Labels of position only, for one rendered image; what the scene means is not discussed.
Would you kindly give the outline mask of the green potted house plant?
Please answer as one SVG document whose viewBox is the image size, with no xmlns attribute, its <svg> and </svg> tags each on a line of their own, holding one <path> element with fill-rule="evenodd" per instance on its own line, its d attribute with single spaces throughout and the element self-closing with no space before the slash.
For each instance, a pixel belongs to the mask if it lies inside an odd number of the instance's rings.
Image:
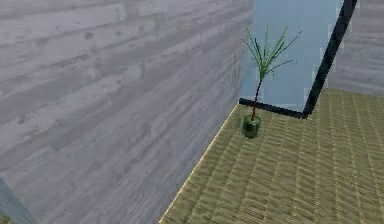
<svg viewBox="0 0 384 224">
<path fill-rule="evenodd" d="M 274 76 L 275 70 L 278 67 L 293 62 L 293 59 L 290 59 L 285 62 L 274 65 L 275 60 L 285 50 L 287 50 L 301 34 L 301 32 L 299 32 L 289 43 L 286 43 L 285 37 L 287 30 L 288 27 L 285 27 L 273 47 L 271 47 L 268 43 L 269 25 L 266 25 L 264 46 L 261 46 L 257 38 L 251 35 L 250 31 L 247 31 L 248 39 L 242 40 L 242 42 L 247 46 L 248 50 L 251 53 L 250 59 L 254 62 L 254 65 L 257 68 L 257 76 L 259 78 L 259 81 L 257 82 L 256 86 L 254 103 L 252 105 L 252 113 L 250 115 L 245 115 L 242 120 L 242 134 L 246 138 L 254 139 L 257 138 L 259 134 L 262 119 L 256 115 L 256 106 L 259 103 L 258 98 L 261 90 L 261 85 L 264 79 L 269 74 Z"/>
</svg>

